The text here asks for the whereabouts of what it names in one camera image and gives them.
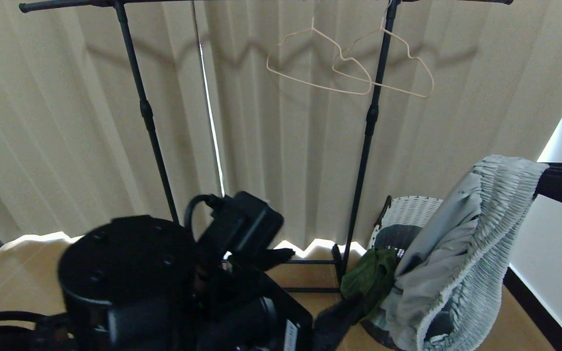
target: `floor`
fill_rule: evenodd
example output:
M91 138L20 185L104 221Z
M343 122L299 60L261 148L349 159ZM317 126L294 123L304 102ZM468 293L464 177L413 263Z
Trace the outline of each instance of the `floor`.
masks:
M0 249L0 311L23 310L43 314L64 311L56 264L71 240L64 234L42 237L28 235ZM311 251L313 259L328 259L326 249ZM350 257L350 267L359 254ZM282 265L272 269L270 276L281 286L333 287L335 272L330 265ZM294 297L312 314L339 301L333 293L295 293ZM384 351L361 326L354 326L346 335L341 351ZM530 320L511 294L504 289L502 308L481 351L552 351L553 348Z

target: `black metal pole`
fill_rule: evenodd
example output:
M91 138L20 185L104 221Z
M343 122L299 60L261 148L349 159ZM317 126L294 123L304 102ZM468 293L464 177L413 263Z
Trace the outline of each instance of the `black metal pole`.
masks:
M392 0L392 4L387 9L385 18L385 29L392 31L394 26L394 18L396 18L396 9L400 0ZM381 45L381 55L379 55L379 66L377 67L377 77L374 82L383 84L383 75L385 73L385 65L387 63L387 53L390 51L391 36L383 33L383 43ZM365 118L365 136L363 138L363 149L361 150L361 161L359 162L359 172L357 173L357 184L355 185L355 196L353 198L353 207L350 210L350 224L348 224L348 236L346 237L346 247L341 263L341 274L346 274L348 267L348 256L350 255L350 243L353 241L355 232L355 222L357 222L357 211L359 211L359 202L361 200L361 190L363 189L363 179L365 178L365 170L368 166L368 156L370 155L370 144L372 144L372 135L374 127L379 118L379 98L381 97L381 87L374 86L372 92L372 103L368 108L368 114Z
M129 58L129 63L131 64L131 71L132 74L134 74L134 82L136 82L136 89L138 90L138 97L140 98L140 113L142 114L142 118L144 119L144 124L147 127L147 131L149 132L151 146L153 147L153 154L156 157L156 162L158 163L160 178L162 178L164 193L166 195L166 200L168 201L170 216L175 223L179 224L179 216L175 207L175 200L173 199L172 191L170 190L170 183L168 181L168 175L166 174L166 166L162 158L162 149L160 148L158 134L156 133L156 125L153 122L153 110L151 109L151 105L147 100L147 95L144 92L142 77L140 76L140 67L138 67L138 60L136 60L134 43L131 40L131 33L129 32L129 25L127 24L127 13L125 12L125 5L122 1L117 0L116 2L114 2L114 9L116 9L116 14L118 15L120 22L120 29L123 33L123 39L125 40L127 57Z

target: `sticker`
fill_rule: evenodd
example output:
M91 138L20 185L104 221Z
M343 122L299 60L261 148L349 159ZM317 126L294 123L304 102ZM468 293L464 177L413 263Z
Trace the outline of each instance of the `sticker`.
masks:
M288 319L287 324L285 324L285 342L283 343L283 351L296 351L296 338L298 336L299 329Z

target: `wire hanger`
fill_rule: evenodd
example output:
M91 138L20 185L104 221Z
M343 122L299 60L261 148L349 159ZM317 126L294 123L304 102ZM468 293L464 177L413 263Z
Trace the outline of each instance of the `wire hanger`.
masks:
M290 77L290 76L288 76L287 74L283 74L283 73L281 73L281 72L279 72L279 71L275 71L274 69L270 68L270 55L272 54L272 50L270 50L270 52L268 53L268 57L266 58L266 68L268 69L268 71L270 71L270 72L272 72L272 73L275 73L275 74L279 74L279 76L281 76L281 77L289 78L289 79L291 79L291 80L295 80L296 82L300 82L300 83L303 83L303 84L307 84L308 86L318 87L318 88L321 88L321 89L326 89L326 90L330 90L330 91L336 91L337 93L344 93L344 94L353 94L353 95L367 95L367 94L369 94L370 91L372 90L372 84L373 84L373 82L372 82L372 77L370 77L370 74L368 73L368 70L366 70L366 68L365 68L361 63L359 63L359 61L357 61L355 58L345 58L344 55L343 55L343 53L342 53L341 46L340 46L335 40L332 40L330 37L326 36L326 34L322 33L322 32L319 31L318 29L315 29L315 27L314 27L314 22L315 22L315 11L316 11L316 9L317 9L317 7L318 7L319 4L320 4L320 1L318 1L317 4L316 4L316 6L314 7L314 13L313 13L313 15L312 15L312 26L311 26L311 27L305 28L305 29L301 29L300 31L296 31L296 32L294 32L294 33L287 34L287 36L283 37L283 40L281 40L281 42L277 43L276 46L278 46L278 47L283 46L283 44L285 44L285 41L286 41L288 38L290 38L290 37L292 37L292 36L295 36L295 35L297 35L297 34L306 33L306 32L316 33L316 34L318 34L319 36L321 36L321 37L325 38L326 40L328 40L329 42L332 42L332 43L337 47L338 53L337 53L337 55L335 56L336 59L337 59L337 58L341 58L341 60L343 60L343 61L352 61L352 62L354 62L355 64L357 64L357 66L359 66L359 68L361 68L361 70L363 71L363 73L365 73L365 76L366 76L368 79L362 79L362 78L357 78L357 77L351 77L351 78L354 78L354 79L357 79L357 80L362 80L363 82L367 82L367 83L368 83L368 89L367 89L364 93L358 93L358 92L356 92L356 91L348 91L348 90L342 90L342 89L335 89L335 88L332 88L332 87L325 87L325 86L320 86L320 85L318 85L318 84L314 84L314 83L311 83L311 82L306 82L305 80L301 80L301 79L299 79L299 78Z
M392 0L390 0L390 2L388 3L387 7L389 7L391 4L392 4ZM383 16L383 18L381 19L381 26L379 27L379 29L375 29L375 30L373 30L373 31L370 31L370 32L364 34L363 36L357 38L357 39L353 42L353 44L352 44L349 48L344 49L344 50L342 51L342 53L345 52L345 51L352 51L353 47L355 47L355 44L357 44L357 42L358 42L359 40L365 38L366 36L372 35L372 34L374 34L374 33L385 32L385 33L391 35L392 37L397 38L397 40L401 41L401 42L406 46L406 56L407 56L408 58L413 59L413 60L418 60L418 61L422 64L422 66L424 67L424 70L426 70L426 73L428 73L428 76L431 78L431 91L430 91L427 95L421 95L421 94L413 93L413 92L410 92L410 91L406 91L406 90L404 90L404 89L399 89L399 88L397 88L397 87L386 86L386 85L384 85L384 84L380 84L380 83L377 83L377 82L373 82L372 80L365 80L365 79L363 79L363 78L353 77L353 76L351 76L351 75L349 75L349 74L342 73L342 72L338 71L337 69L335 69L335 62L336 62L336 60L337 60L337 57L341 57L341 54L335 55L335 58L334 58L334 60L333 60L333 66L332 66L333 71L334 71L335 73L341 74L342 76L345 76L345 77L348 77L348 78L352 78L352 79L356 79L356 80L361 80L362 82L370 82L370 84L374 84L375 86L384 87L384 88L392 89L392 90L395 90L395 91L400 91L400 93L405 93L405 94L417 96L418 98L422 98L422 97L423 97L423 98L427 98L427 97L431 96L431 94L433 94L433 89L435 89L435 80L434 80L434 78L433 78L433 74L431 73L430 69L428 69L428 67L426 66L426 64L424 63L424 61L423 61L421 58L419 58L418 56L411 56L411 48L409 47L409 43L406 42L406 40L404 40L404 39L400 38L399 36L397 36L396 34L393 34L392 32L390 32L390 31L388 31L387 29L385 29L384 26L383 26L383 25L384 25L384 22L385 22L385 17Z

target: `beige curtain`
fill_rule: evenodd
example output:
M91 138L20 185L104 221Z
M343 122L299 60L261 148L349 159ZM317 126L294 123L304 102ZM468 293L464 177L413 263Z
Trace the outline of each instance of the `beige curtain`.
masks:
M342 47L379 26L386 1L321 1L315 25ZM269 73L268 51L310 26L315 2L196 2L227 191L267 198L283 235L343 243L371 96L330 93ZM490 153L536 159L562 116L562 1L510 6L424 0L399 7L394 32L433 71L421 99L384 90L357 221L365 244L388 194L443 197ZM355 46L376 72L381 36ZM385 83L426 92L424 71L393 40ZM273 61L286 74L361 91L331 73L334 46L292 37ZM361 77L356 67L346 72Z
M127 11L182 214L219 192L192 4ZM170 218L114 9L0 1L0 237L134 214Z
M17 5L0 2L0 235L78 235L119 215L169 218L114 10L22 14ZM194 194L220 193L198 29L227 193L270 200L285 216L278 240L343 243L370 96L322 91L265 68L276 42L309 26L314 5L127 5L180 214ZM323 0L316 25L348 46L379 25L385 7ZM436 89L428 99L381 95L362 243L386 195L443 197L489 153L535 159L562 116L562 1L403 3L394 31L424 58ZM375 34L354 50L372 75L380 45ZM403 49L392 42L386 84L425 92L428 78ZM332 74L333 57L332 45L303 34L272 62L317 84L365 89Z

